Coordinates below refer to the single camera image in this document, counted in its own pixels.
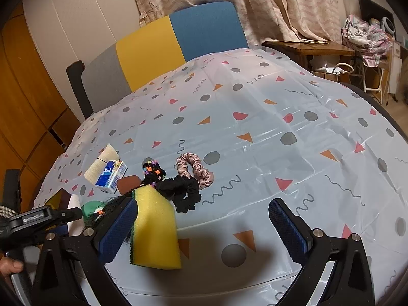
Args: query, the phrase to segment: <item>human hand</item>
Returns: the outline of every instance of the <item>human hand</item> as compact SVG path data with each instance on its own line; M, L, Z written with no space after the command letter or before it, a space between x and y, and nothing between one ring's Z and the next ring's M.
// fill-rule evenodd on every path
M9 277L11 274L20 273L24 268L21 261L3 257L0 259L0 273L3 277Z

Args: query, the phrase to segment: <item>curtain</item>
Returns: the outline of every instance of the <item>curtain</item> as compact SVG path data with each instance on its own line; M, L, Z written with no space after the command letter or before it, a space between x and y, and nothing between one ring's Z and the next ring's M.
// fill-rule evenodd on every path
M140 25L177 10L213 1L230 1L250 44L267 40L341 43L336 0L136 0Z

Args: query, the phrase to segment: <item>wooden floor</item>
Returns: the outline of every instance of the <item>wooden floor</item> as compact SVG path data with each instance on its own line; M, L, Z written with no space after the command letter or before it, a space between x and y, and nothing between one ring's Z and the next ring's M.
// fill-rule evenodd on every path
M403 100L395 102L395 100L390 97L388 106L384 103L383 107L408 135L408 105Z

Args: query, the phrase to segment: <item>metal bolt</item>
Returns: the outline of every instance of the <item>metal bolt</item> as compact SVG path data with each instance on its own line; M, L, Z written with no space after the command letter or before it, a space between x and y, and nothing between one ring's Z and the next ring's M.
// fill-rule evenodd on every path
M87 228L84 230L84 236L85 237L90 237L93 235L93 229L92 228Z
M320 229L315 229L315 230L313 230L313 234L314 234L317 238L320 238L320 237L323 237L324 232L323 232L322 230L320 230Z
M351 234L351 238L354 240L354 241L360 241L360 236L358 236L358 234L356 234L356 233L352 233Z
M49 233L46 236L47 240L53 240L55 238L55 234L54 233Z

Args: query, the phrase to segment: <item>hair tie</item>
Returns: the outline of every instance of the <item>hair tie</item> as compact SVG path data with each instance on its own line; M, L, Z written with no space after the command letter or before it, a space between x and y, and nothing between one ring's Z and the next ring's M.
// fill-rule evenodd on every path
M193 167L193 175L198 180L200 190L213 183L214 174L203 167L201 159L194 153L184 153L177 159L177 171L181 177L191 178L191 174L188 172L188 164Z

